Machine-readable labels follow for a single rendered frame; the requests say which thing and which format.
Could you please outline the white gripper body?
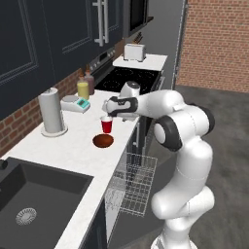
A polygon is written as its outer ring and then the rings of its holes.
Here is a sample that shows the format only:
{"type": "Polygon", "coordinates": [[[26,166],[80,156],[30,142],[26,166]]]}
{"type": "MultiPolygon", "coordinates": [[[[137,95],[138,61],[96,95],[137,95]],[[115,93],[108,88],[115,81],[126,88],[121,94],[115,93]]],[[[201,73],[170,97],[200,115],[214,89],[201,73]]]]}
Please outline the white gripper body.
{"type": "Polygon", "coordinates": [[[114,117],[115,102],[112,99],[105,100],[102,105],[102,110],[107,114],[108,117],[114,117]]]}

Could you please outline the red plastic cup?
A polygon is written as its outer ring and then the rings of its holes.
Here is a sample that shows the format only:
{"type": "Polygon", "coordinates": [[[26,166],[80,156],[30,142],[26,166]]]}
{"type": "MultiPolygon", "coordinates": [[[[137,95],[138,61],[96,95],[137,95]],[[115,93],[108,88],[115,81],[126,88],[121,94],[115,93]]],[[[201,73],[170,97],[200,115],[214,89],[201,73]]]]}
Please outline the red plastic cup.
{"type": "Polygon", "coordinates": [[[110,133],[112,131],[113,118],[109,116],[103,116],[100,118],[102,130],[104,133],[110,133]]]}

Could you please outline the brown bowl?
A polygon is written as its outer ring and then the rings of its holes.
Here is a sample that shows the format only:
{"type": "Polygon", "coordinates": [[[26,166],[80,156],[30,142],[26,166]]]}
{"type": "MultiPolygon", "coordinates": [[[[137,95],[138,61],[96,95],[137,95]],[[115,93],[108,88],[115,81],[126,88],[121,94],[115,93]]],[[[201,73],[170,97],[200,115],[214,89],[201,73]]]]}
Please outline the brown bowl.
{"type": "Polygon", "coordinates": [[[93,137],[92,142],[98,148],[107,148],[113,144],[114,138],[109,134],[98,134],[93,137]]]}

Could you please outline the dark blue cupboard door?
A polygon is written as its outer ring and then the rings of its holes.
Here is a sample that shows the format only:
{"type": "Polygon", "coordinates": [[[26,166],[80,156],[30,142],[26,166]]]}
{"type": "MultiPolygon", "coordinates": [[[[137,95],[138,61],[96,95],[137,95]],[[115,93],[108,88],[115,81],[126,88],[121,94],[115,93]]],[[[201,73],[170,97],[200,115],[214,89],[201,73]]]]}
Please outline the dark blue cupboard door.
{"type": "Polygon", "coordinates": [[[98,38],[98,20],[97,8],[92,3],[96,0],[90,0],[92,39],[97,53],[103,53],[114,47],[123,38],[123,0],[108,0],[109,17],[109,43],[104,40],[104,11],[102,5],[102,26],[103,26],[103,47],[94,42],[98,38]]]}
{"type": "Polygon", "coordinates": [[[93,57],[92,0],[42,0],[53,70],[59,82],[93,57]]]}
{"type": "Polygon", "coordinates": [[[0,0],[0,121],[54,84],[43,0],[0,0]]]}

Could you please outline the dark lower cupboard door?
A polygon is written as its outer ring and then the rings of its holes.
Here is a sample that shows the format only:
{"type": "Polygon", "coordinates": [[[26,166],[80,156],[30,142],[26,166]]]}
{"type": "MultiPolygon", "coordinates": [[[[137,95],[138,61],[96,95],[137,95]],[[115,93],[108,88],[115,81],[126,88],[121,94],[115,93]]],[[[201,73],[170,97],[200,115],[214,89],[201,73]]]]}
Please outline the dark lower cupboard door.
{"type": "Polygon", "coordinates": [[[105,200],[102,200],[81,249],[107,249],[105,200]]]}

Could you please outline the dark dishwasher door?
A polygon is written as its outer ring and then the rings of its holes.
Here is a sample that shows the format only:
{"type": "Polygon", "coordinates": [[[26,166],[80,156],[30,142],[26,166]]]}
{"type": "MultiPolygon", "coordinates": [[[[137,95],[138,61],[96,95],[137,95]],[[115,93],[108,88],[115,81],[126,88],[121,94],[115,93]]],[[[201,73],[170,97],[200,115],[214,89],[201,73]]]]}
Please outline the dark dishwasher door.
{"type": "Polygon", "coordinates": [[[143,217],[121,212],[108,249],[151,249],[152,242],[160,234],[163,221],[156,218],[150,205],[143,217]]]}

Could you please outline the yellow squeeze bottle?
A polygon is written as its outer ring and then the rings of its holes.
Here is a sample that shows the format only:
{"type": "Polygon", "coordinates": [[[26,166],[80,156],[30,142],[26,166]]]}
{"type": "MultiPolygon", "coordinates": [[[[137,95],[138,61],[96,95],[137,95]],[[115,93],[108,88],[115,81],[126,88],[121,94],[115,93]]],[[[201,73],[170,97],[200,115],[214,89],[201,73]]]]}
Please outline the yellow squeeze bottle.
{"type": "Polygon", "coordinates": [[[89,99],[89,83],[80,77],[77,82],[78,96],[84,99],[89,99]]]}

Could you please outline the dark red sauce bottle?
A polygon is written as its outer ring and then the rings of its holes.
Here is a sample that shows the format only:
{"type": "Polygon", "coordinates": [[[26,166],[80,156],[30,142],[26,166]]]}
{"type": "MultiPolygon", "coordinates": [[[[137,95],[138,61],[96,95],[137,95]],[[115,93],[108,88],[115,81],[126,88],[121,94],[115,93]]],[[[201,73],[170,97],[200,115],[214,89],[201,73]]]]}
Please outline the dark red sauce bottle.
{"type": "Polygon", "coordinates": [[[94,95],[94,77],[90,74],[88,69],[86,70],[85,80],[89,84],[89,94],[94,95]]]}

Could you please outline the white kitchen scale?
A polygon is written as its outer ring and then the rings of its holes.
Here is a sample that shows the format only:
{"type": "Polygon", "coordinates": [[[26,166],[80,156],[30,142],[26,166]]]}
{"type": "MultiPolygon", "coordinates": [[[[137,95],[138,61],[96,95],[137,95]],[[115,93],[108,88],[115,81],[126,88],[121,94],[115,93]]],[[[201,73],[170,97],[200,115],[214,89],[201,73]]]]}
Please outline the white kitchen scale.
{"type": "Polygon", "coordinates": [[[90,103],[86,99],[76,95],[64,96],[60,101],[60,105],[64,111],[77,113],[85,113],[90,107],[90,103]]]}

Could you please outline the black stove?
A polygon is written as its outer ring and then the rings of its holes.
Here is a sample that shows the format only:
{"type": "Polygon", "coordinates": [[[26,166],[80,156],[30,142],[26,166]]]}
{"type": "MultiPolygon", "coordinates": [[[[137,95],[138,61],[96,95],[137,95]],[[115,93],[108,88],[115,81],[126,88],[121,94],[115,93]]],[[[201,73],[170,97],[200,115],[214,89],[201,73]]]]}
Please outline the black stove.
{"type": "Polygon", "coordinates": [[[161,88],[166,55],[147,53],[144,61],[138,62],[124,60],[122,55],[114,58],[114,52],[114,49],[110,49],[89,64],[90,73],[95,80],[95,89],[120,92],[128,81],[140,86],[140,94],[161,88]]]}

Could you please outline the white paper towel roll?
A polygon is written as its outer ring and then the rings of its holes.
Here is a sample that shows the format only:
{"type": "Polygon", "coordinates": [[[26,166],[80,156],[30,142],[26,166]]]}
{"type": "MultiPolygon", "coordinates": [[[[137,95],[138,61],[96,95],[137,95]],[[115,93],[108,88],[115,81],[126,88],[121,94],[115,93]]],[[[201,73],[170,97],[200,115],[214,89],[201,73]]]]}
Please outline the white paper towel roll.
{"type": "Polygon", "coordinates": [[[43,119],[42,134],[46,137],[63,135],[68,130],[68,126],[63,119],[58,90],[47,89],[38,96],[38,100],[43,119]]]}

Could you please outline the white toaster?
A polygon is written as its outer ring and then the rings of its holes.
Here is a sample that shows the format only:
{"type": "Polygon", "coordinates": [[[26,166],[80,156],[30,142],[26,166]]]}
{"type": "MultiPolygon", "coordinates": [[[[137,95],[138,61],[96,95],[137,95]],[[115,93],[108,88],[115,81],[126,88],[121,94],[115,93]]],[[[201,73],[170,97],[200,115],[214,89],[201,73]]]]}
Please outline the white toaster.
{"type": "Polygon", "coordinates": [[[142,62],[146,58],[146,46],[139,44],[126,44],[124,46],[124,60],[137,60],[142,62]]]}

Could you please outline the grey fridge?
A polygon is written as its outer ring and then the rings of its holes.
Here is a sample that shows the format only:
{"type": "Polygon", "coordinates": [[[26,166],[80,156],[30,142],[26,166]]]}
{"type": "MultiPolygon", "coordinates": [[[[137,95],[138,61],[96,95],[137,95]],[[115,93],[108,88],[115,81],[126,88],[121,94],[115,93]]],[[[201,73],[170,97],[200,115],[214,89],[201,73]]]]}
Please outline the grey fridge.
{"type": "Polygon", "coordinates": [[[188,7],[188,0],[149,0],[149,13],[154,19],[147,25],[147,51],[167,56],[162,73],[164,89],[175,89],[188,7]]]}

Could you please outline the microwave oven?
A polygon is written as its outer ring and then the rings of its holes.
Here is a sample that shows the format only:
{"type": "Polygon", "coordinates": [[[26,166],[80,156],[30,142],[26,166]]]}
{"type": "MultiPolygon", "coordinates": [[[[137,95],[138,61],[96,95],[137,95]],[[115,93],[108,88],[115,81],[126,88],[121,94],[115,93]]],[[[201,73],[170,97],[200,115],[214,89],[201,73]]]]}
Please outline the microwave oven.
{"type": "Polygon", "coordinates": [[[149,19],[149,0],[124,0],[125,38],[142,29],[149,19]]]}

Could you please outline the dark sink basin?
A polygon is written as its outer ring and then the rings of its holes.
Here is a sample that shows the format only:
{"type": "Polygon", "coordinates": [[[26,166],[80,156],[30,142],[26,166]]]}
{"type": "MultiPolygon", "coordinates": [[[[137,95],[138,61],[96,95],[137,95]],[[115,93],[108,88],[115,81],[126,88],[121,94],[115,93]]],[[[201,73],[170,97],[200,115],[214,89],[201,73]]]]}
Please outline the dark sink basin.
{"type": "Polygon", "coordinates": [[[0,249],[55,249],[92,178],[0,160],[0,249]]]}

